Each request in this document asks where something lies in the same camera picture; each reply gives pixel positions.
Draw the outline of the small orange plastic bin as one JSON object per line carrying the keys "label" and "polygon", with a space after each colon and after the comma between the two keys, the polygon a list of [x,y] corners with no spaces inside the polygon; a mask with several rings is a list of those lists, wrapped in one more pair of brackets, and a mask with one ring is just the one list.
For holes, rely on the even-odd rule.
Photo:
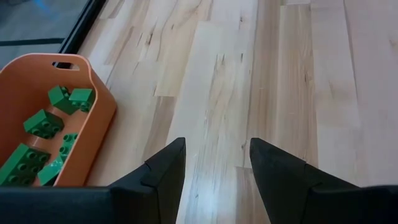
{"label": "small orange plastic bin", "polygon": [[[94,90],[95,101],[90,111],[67,115],[54,108],[48,92],[57,85],[69,90]],[[52,139],[38,138],[24,130],[24,121],[41,109],[61,117],[65,124],[63,131]],[[25,54],[15,58],[0,71],[0,167],[21,143],[49,152],[54,160],[64,135],[77,133],[54,184],[57,187],[82,186],[115,111],[114,96],[81,55]]]}

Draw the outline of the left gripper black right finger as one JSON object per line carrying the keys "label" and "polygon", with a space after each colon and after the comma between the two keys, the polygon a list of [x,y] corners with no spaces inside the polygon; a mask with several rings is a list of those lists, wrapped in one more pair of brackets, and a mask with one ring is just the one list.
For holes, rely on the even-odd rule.
{"label": "left gripper black right finger", "polygon": [[260,138],[250,141],[256,185],[271,224],[301,224],[312,189],[357,189]]}

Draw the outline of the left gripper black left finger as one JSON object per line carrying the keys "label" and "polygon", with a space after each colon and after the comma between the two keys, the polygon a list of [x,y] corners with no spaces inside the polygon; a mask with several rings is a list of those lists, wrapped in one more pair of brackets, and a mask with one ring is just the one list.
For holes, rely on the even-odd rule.
{"label": "left gripper black left finger", "polygon": [[116,224],[175,224],[185,181],[186,141],[177,138],[113,182]]}

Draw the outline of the black table frame rail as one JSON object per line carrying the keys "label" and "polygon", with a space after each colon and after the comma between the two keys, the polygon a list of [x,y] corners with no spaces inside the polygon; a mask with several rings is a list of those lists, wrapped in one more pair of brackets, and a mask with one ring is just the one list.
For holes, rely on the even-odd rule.
{"label": "black table frame rail", "polygon": [[64,38],[60,54],[76,54],[107,0],[88,0],[70,33]]}

